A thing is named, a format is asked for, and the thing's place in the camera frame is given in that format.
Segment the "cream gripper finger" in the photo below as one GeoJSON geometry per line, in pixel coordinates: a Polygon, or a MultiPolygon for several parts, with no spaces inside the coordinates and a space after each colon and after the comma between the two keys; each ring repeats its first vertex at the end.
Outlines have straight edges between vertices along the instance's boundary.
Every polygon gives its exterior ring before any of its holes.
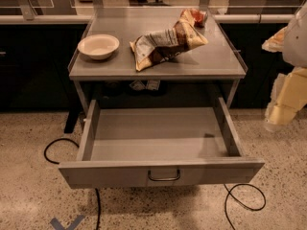
{"type": "Polygon", "coordinates": [[[286,28],[282,28],[262,44],[262,49],[268,52],[282,52],[286,28]]]}
{"type": "Polygon", "coordinates": [[[288,75],[279,74],[265,112],[265,129],[275,132],[288,125],[306,104],[307,68],[295,67],[288,75]]]}

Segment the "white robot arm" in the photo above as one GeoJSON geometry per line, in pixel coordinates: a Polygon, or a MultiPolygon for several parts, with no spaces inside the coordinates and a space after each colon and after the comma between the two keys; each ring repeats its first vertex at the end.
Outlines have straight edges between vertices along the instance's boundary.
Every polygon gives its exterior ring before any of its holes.
{"type": "Polygon", "coordinates": [[[307,104],[307,3],[289,24],[267,39],[262,49],[281,52],[283,60],[291,64],[291,73],[278,74],[265,112],[265,129],[278,131],[288,125],[307,104]]]}

